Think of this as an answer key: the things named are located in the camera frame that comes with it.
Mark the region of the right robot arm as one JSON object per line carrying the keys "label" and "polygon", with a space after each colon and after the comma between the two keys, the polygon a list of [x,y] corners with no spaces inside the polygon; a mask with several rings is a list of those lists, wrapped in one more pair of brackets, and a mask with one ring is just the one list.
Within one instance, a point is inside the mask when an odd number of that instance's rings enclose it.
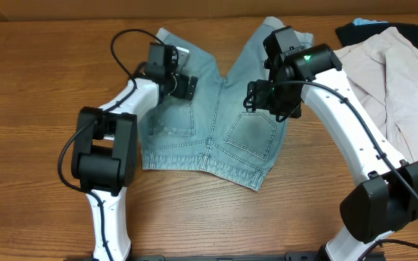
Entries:
{"label": "right robot arm", "polygon": [[247,86],[248,112],[278,122],[310,107],[343,155],[355,188],[340,203],[343,227],[315,252],[288,252],[287,260],[383,260],[377,247],[418,219],[418,161],[407,162],[359,103],[340,60],[326,44],[306,48],[291,27],[263,41],[267,80]]}

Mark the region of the light blue denim shorts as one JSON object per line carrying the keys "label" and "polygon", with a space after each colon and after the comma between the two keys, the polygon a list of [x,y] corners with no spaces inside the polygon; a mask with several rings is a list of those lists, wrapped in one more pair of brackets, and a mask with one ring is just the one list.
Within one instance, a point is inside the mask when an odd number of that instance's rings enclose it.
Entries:
{"label": "light blue denim shorts", "polygon": [[159,29],[164,43],[189,50],[184,73],[198,82],[193,100],[167,96],[139,122],[143,169],[204,171],[260,190],[281,150],[287,122],[277,122],[265,110],[249,113],[243,100],[250,81],[268,77],[263,40],[283,27],[280,19],[266,17],[227,76],[220,74],[212,54]]}

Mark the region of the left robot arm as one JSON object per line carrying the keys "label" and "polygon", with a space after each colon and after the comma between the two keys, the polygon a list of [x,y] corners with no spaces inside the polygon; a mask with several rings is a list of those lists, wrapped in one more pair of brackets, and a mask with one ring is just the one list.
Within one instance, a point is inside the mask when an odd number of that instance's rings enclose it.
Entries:
{"label": "left robot arm", "polygon": [[197,77],[183,74],[190,51],[151,43],[126,87],[101,107],[84,107],[78,115],[72,176],[86,194],[94,222],[92,260],[131,259],[126,228],[126,191],[137,162],[138,124],[164,98],[192,100]]}

